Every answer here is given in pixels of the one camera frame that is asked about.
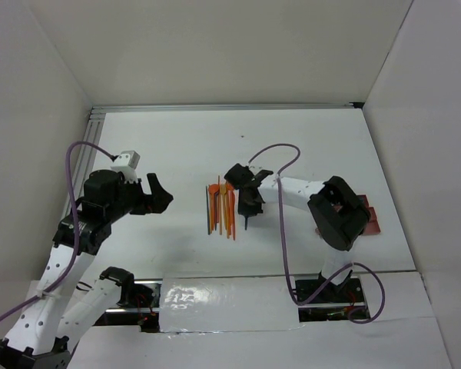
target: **white floor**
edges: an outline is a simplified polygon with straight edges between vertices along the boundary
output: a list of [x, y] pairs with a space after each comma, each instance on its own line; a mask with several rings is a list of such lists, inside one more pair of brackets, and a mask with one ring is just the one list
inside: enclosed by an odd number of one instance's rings
[[[112, 153], [136, 150], [138, 176], [145, 191], [155, 172], [174, 196], [163, 214], [127, 216], [114, 224], [86, 278], [95, 279], [114, 265], [136, 278], [173, 276], [250, 276], [283, 274], [277, 206], [249, 220], [239, 217], [237, 240], [207, 235], [205, 185], [266, 145], [290, 142], [302, 150], [284, 175], [310, 180], [345, 178], [375, 207], [382, 233], [361, 237], [356, 260], [377, 271], [414, 270], [393, 199], [359, 109], [153, 111], [108, 113], [99, 145]], [[276, 171], [294, 152], [278, 148], [256, 160]], [[96, 155], [94, 169], [109, 168]], [[286, 209], [290, 269], [320, 271], [326, 245], [314, 233], [309, 213]]]
[[[192, 288], [185, 280], [186, 308], [166, 304], [161, 309], [161, 320], [166, 327], [179, 327], [180, 332], [190, 328], [189, 333], [146, 334], [138, 332], [137, 327], [93, 327], [82, 338], [70, 367], [450, 369], [420, 276], [416, 272], [384, 273], [381, 278], [387, 298], [379, 321], [366, 325], [349, 321], [301, 324], [297, 307], [287, 306], [282, 299], [289, 297], [278, 293], [277, 303], [282, 311], [271, 311], [270, 315], [277, 320], [283, 315], [285, 324], [289, 324], [293, 312], [296, 326], [268, 324], [271, 330], [266, 331], [257, 331], [257, 323], [264, 323], [259, 313], [266, 311], [270, 296], [264, 297], [264, 301], [258, 299], [262, 292], [271, 291], [271, 284], [279, 287], [282, 281], [248, 278], [255, 293], [248, 290], [244, 293], [248, 300], [243, 301], [244, 294], [229, 291], [237, 285], [242, 287], [245, 278], [238, 278], [235, 283], [234, 278], [221, 278], [221, 285], [200, 279], [193, 282]], [[371, 277], [362, 279], [367, 303], [375, 311], [380, 300], [379, 288]], [[261, 286], [256, 280], [262, 280]], [[163, 299], [170, 300], [175, 285], [181, 286], [172, 281]], [[227, 297], [218, 298], [223, 293]], [[209, 294], [216, 298], [207, 299]], [[238, 331], [201, 332], [201, 328], [217, 331], [233, 323]]]

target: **bundle of sticks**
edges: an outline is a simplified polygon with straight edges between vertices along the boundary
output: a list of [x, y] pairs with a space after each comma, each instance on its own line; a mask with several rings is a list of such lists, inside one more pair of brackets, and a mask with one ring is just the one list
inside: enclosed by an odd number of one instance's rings
[[236, 207], [236, 196], [234, 188], [228, 182], [221, 183], [218, 176], [217, 183], [209, 184], [205, 188], [207, 196], [207, 231], [208, 234], [217, 232], [220, 235], [226, 232], [227, 238], [236, 241], [236, 217], [234, 209]]

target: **white wall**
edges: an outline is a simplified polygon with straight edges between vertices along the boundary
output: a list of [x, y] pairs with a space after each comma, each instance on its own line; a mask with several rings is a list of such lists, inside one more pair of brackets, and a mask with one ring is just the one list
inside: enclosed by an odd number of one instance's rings
[[411, 0], [29, 0], [95, 105], [365, 101]]
[[415, 0], [364, 108], [461, 368], [461, 0]]
[[65, 149], [90, 104], [19, 0], [0, 0], [0, 280], [45, 265], [65, 204]]

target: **cable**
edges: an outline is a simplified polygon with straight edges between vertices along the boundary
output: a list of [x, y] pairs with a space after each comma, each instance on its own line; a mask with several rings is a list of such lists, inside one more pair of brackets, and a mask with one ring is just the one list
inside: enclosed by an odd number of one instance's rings
[[[71, 205], [71, 215], [73, 217], [73, 222], [74, 222], [74, 247], [73, 247], [73, 252], [71, 253], [71, 258], [70, 261], [64, 270], [64, 272], [58, 277], [56, 281], [51, 283], [49, 286], [47, 286], [44, 290], [44, 292], [52, 292], [56, 287], [59, 286], [61, 282], [67, 277], [68, 273], [70, 270], [73, 268], [75, 259], [78, 254], [78, 249], [80, 247], [80, 228], [78, 225], [78, 212], [77, 212], [77, 205], [75, 204], [75, 194], [74, 194], [74, 185], [73, 181], [71, 179], [71, 163], [70, 163], [70, 157], [71, 157], [71, 152], [73, 151], [74, 148], [76, 148], [79, 145], [87, 145], [91, 146], [92, 148], [95, 148], [96, 150], [100, 151], [104, 155], [108, 156], [111, 160], [114, 160], [116, 158], [115, 155], [111, 155], [109, 152], [104, 150], [103, 148], [100, 148], [97, 145], [92, 144], [91, 142], [86, 142], [86, 141], [76, 141], [73, 144], [71, 144], [68, 147], [67, 154], [65, 156], [65, 176], [67, 178], [67, 190], [68, 190], [68, 198], [70, 200], [70, 205]], [[26, 306], [29, 306], [32, 303], [35, 303], [36, 301], [39, 301], [40, 297], [38, 296], [33, 296], [32, 298], [29, 298], [28, 300], [22, 302], [21, 304], [17, 305], [16, 307], [13, 307], [9, 311], [6, 311], [4, 314], [0, 315], [0, 322], [6, 319], [7, 317], [11, 316], [12, 314], [16, 313], [17, 311], [21, 310], [22, 308], [25, 308]]]
[[80, 343], [80, 341], [77, 342], [77, 344], [75, 345], [74, 349], [71, 351], [71, 357], [74, 357], [75, 352], [76, 352], [76, 350], [77, 350], [77, 347], [78, 347], [78, 344], [79, 344], [79, 343]]
[[90, 284], [85, 283], [85, 282], [80, 281], [80, 282], [78, 282], [77, 284], [81, 284], [82, 286], [85, 286], [85, 287], [87, 287], [87, 288], [90, 289], [90, 290], [92, 289], [92, 286], [91, 286]]
[[281, 182], [281, 179], [280, 179], [280, 174], [285, 169], [289, 168], [293, 163], [295, 163], [297, 161], [297, 159], [300, 157], [300, 149], [296, 145], [286, 144], [286, 143], [270, 145], [270, 146], [267, 146], [266, 148], [263, 148], [262, 150], [259, 150], [259, 152], [257, 152], [255, 155], [253, 155], [253, 157], [249, 160], [248, 163], [250, 164], [254, 159], [256, 159], [258, 156], [263, 154], [265, 151], [268, 151], [271, 148], [277, 148], [277, 147], [294, 148], [297, 151], [297, 155], [295, 156], [295, 158], [292, 159], [291, 161], [287, 162], [277, 172], [278, 213], [279, 213], [279, 222], [280, 222], [280, 239], [281, 239], [281, 243], [282, 243], [282, 257], [283, 257], [283, 260], [284, 260], [285, 281], [287, 282], [287, 289], [289, 291], [290, 297], [292, 298], [292, 301], [297, 306], [304, 306], [304, 305], [309, 304], [312, 300], [314, 300], [317, 297], [318, 294], [321, 293], [321, 291], [337, 275], [339, 275], [343, 271], [345, 271], [347, 269], [350, 269], [354, 265], [356, 265], [356, 266], [361, 267], [361, 268], [365, 269], [366, 271], [368, 271], [376, 279], [377, 283], [379, 284], [380, 290], [381, 290], [381, 305], [380, 305], [379, 310], [375, 313], [375, 315], [372, 316], [369, 319], [366, 319], [365, 321], [358, 321], [358, 320], [352, 319], [351, 316], [352, 316], [352, 314], [354, 312], [363, 309], [363, 307], [356, 307], [356, 308], [349, 311], [349, 313], [347, 315], [348, 320], [353, 322], [353, 323], [356, 323], [356, 324], [367, 324], [367, 323], [370, 323], [371, 321], [375, 321], [381, 315], [381, 313], [383, 312], [384, 305], [386, 303], [386, 292], [384, 291], [383, 283], [381, 282], [381, 280], [379, 279], [377, 274], [374, 271], [370, 270], [367, 266], [365, 266], [364, 264], [361, 264], [361, 263], [349, 263], [347, 265], [344, 265], [343, 267], [341, 267], [340, 269], [335, 271], [328, 279], [326, 279], [325, 282], [323, 282], [321, 284], [321, 286], [319, 286], [318, 289], [316, 289], [315, 292], [313, 292], [313, 294], [311, 296], [309, 296], [306, 300], [304, 300], [304, 301], [298, 301], [297, 300], [297, 297], [296, 297], [296, 295], [294, 293], [294, 289], [292, 288], [292, 282], [290, 282], [289, 262], [288, 262], [288, 257], [287, 257], [287, 241], [286, 241], [286, 237], [285, 237], [284, 196], [283, 196], [283, 193], [282, 193], [282, 182]]

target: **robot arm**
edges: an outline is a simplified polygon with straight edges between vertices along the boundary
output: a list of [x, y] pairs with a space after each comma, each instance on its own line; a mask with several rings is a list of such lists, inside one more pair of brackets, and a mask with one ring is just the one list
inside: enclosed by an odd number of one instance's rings
[[148, 174], [151, 194], [145, 194], [135, 169], [135, 151], [118, 155], [111, 170], [94, 171], [84, 183], [84, 196], [76, 201], [80, 224], [80, 244], [73, 268], [51, 292], [71, 260], [74, 247], [72, 213], [62, 219], [53, 238], [48, 265], [39, 281], [39, 299], [29, 305], [14, 327], [0, 340], [0, 365], [5, 368], [60, 368], [71, 360], [81, 336], [113, 305], [127, 306], [136, 293], [134, 275], [123, 269], [106, 269], [94, 287], [69, 312], [65, 309], [75, 286], [111, 234], [111, 225], [126, 214], [162, 213], [173, 200]]
[[[254, 174], [249, 167], [236, 164], [224, 176], [239, 190], [238, 214], [252, 217], [263, 212], [262, 204], [278, 202], [278, 183], [272, 171]], [[310, 211], [323, 239], [330, 246], [320, 276], [329, 278], [343, 266], [351, 263], [353, 242], [363, 233], [370, 213], [350, 186], [340, 177], [329, 181], [302, 181], [280, 178], [285, 205]], [[338, 274], [331, 282], [341, 288], [351, 269]]]

